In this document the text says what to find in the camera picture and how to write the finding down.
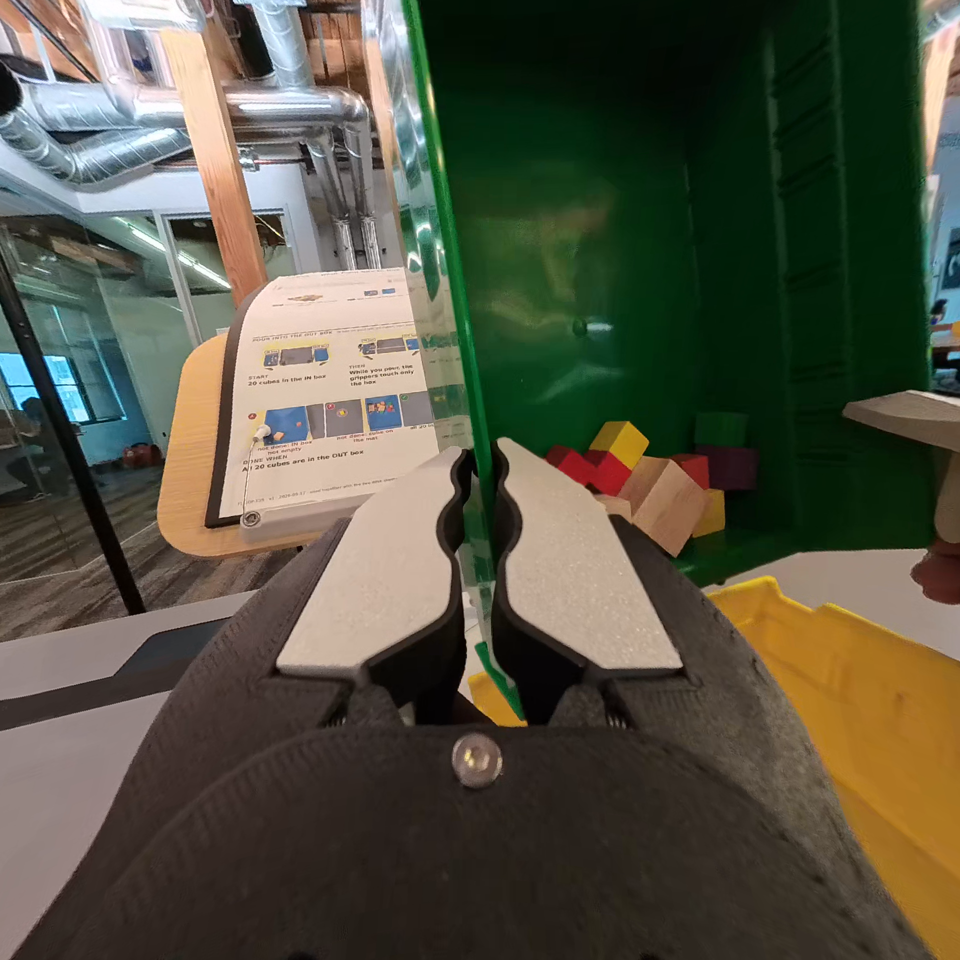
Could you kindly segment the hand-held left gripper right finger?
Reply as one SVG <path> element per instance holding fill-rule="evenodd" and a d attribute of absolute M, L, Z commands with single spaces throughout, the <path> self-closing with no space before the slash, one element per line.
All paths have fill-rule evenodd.
<path fill-rule="evenodd" d="M 606 509 L 513 439 L 498 438 L 491 457 L 491 645 L 527 724 L 547 725 L 581 685 L 682 676 L 681 653 Z"/>

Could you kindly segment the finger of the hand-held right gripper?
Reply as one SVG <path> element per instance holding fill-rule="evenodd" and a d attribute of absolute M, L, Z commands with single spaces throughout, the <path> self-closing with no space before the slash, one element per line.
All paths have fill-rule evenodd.
<path fill-rule="evenodd" d="M 934 512 L 938 537 L 959 541 L 959 399 L 954 395 L 906 390 L 847 402 L 844 418 L 894 436 L 945 450 L 949 461 Z"/>

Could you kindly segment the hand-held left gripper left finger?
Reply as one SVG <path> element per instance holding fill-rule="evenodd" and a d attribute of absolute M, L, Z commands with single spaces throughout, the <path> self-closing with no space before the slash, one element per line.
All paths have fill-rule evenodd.
<path fill-rule="evenodd" d="M 467 654 L 457 551 L 473 475 L 473 452 L 450 446 L 359 506 L 277 655 L 280 675 L 376 686 L 418 724 L 451 721 Z"/>

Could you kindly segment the pile of wooden cubes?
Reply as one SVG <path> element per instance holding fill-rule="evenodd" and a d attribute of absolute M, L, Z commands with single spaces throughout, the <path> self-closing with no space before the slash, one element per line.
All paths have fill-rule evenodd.
<path fill-rule="evenodd" d="M 555 444 L 545 461 L 678 557 L 691 540 L 726 530 L 730 495 L 756 490 L 760 456 L 748 445 L 749 425 L 739 412 L 698 413 L 692 447 L 659 457 L 629 420 L 606 421 L 585 449 Z"/>

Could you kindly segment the black metal pole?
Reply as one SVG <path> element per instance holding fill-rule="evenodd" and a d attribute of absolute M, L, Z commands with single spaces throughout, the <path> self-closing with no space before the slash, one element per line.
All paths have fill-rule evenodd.
<path fill-rule="evenodd" d="M 1 261 L 1 306 L 30 379 L 38 390 L 40 402 L 74 480 L 83 510 L 126 612 L 130 616 L 143 615 L 147 612 L 147 607 L 137 580 L 115 533 L 110 515 L 74 431 L 74 425 L 69 420 L 64 403 L 57 392 L 14 277 L 4 260 Z"/>

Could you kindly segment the person's right hand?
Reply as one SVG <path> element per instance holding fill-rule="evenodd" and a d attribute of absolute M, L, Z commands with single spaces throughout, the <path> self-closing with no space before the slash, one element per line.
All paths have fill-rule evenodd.
<path fill-rule="evenodd" d="M 910 572 L 923 596 L 944 606 L 959 605 L 959 543 L 937 537 Z"/>

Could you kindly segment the wooden display board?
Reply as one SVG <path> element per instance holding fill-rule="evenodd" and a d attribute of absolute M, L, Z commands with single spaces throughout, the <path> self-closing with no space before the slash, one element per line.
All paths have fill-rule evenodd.
<path fill-rule="evenodd" d="M 450 306 L 450 289 L 441 283 L 435 297 L 424 277 L 405 269 L 414 310 L 414 329 L 423 351 L 424 372 L 434 414 L 439 451 L 474 447 L 460 351 Z M 158 524 L 166 541 L 183 553 L 224 559 L 286 547 L 304 546 L 359 505 L 322 510 L 283 510 L 278 523 L 261 529 L 239 525 L 209 529 L 205 525 L 217 439 L 221 378 L 227 336 L 196 348 L 181 374 L 173 430 L 159 498 Z"/>

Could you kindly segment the printed instruction sheet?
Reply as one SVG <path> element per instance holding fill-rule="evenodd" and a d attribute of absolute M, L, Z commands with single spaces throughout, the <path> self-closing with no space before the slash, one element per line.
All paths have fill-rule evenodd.
<path fill-rule="evenodd" d="M 283 275 L 226 336 L 204 525 L 359 505 L 439 451 L 406 270 Z"/>

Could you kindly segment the yellow plastic box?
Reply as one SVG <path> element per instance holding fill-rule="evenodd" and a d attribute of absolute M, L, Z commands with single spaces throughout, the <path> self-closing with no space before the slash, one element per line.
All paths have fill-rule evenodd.
<path fill-rule="evenodd" d="M 761 578 L 651 580 L 683 660 L 574 667 L 494 595 L 531 656 L 499 742 L 490 846 L 508 951 L 547 958 L 958 958 L 958 663 Z"/>

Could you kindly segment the green plastic box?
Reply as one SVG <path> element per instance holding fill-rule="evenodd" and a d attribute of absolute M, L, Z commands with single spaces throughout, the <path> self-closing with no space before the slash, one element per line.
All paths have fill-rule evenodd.
<path fill-rule="evenodd" d="M 933 457 L 852 423 L 926 388 L 917 2 L 361 2 L 400 242 L 452 320 L 490 532 L 501 438 L 757 462 L 694 583 L 926 546 Z"/>

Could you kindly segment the dark desk panel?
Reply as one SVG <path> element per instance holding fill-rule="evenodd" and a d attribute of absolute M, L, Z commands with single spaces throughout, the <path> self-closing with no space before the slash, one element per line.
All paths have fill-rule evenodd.
<path fill-rule="evenodd" d="M 219 618 L 156 632 L 110 676 L 4 699 L 1 730 L 6 732 L 167 693 L 226 623 L 226 618 Z"/>

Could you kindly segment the wooden post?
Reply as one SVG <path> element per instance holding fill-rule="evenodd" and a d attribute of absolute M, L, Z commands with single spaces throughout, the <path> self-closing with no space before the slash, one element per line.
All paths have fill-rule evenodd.
<path fill-rule="evenodd" d="M 203 31 L 162 30 L 234 306 L 268 283 L 226 93 Z"/>

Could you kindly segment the silver ventilation duct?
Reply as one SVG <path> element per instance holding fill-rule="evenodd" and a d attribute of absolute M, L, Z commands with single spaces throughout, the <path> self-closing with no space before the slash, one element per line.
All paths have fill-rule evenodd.
<path fill-rule="evenodd" d="M 199 40 L 210 2 L 79 2 L 100 79 L 26 82 L 2 63 L 2 141 L 48 177 L 101 186 L 192 149 L 185 102 L 161 32 Z M 314 79 L 301 11 L 310 2 L 238 2 L 265 44 L 265 79 L 230 81 L 229 120 L 246 142 L 303 147 L 331 222 L 334 250 L 356 270 L 382 265 L 371 178 L 371 114 L 353 90 Z"/>

